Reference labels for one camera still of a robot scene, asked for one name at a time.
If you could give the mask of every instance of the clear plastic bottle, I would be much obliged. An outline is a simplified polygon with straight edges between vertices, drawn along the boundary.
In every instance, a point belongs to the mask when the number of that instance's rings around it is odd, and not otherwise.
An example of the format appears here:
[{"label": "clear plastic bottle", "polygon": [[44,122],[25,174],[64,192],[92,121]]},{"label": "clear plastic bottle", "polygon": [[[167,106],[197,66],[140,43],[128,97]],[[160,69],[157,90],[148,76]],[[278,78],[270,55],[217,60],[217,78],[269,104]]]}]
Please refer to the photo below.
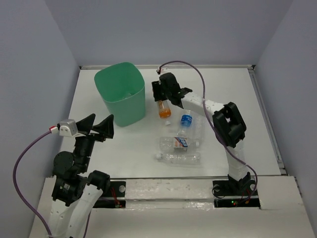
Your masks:
[{"label": "clear plastic bottle", "polygon": [[193,121],[192,112],[190,110],[184,110],[179,123],[179,128],[177,131],[178,136],[188,138],[189,130],[191,129]]},{"label": "clear plastic bottle", "polygon": [[205,125],[206,125],[206,118],[196,114],[194,116],[195,124],[194,124],[194,135],[193,135],[193,140],[195,142],[198,142],[199,146],[203,143],[203,140],[205,138]]},{"label": "clear plastic bottle", "polygon": [[157,101],[157,104],[159,117],[165,120],[165,125],[170,125],[170,121],[167,118],[169,118],[172,115],[172,113],[168,106],[168,102],[166,100],[159,100]]},{"label": "clear plastic bottle", "polygon": [[161,137],[159,148],[162,152],[193,151],[199,146],[198,142],[184,137]]},{"label": "clear plastic bottle", "polygon": [[158,153],[156,159],[160,162],[176,165],[197,165],[200,163],[200,153],[192,155],[177,153]]}]

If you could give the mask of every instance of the green bucket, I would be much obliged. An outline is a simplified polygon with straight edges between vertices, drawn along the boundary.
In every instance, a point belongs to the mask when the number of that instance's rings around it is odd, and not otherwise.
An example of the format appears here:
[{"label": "green bucket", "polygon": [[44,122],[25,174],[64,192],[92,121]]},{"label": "green bucket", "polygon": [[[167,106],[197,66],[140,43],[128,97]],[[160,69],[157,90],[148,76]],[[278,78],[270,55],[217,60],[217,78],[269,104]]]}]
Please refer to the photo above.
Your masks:
[{"label": "green bucket", "polygon": [[118,126],[127,126],[145,116],[145,84],[139,70],[124,62],[95,75],[96,87]]}]

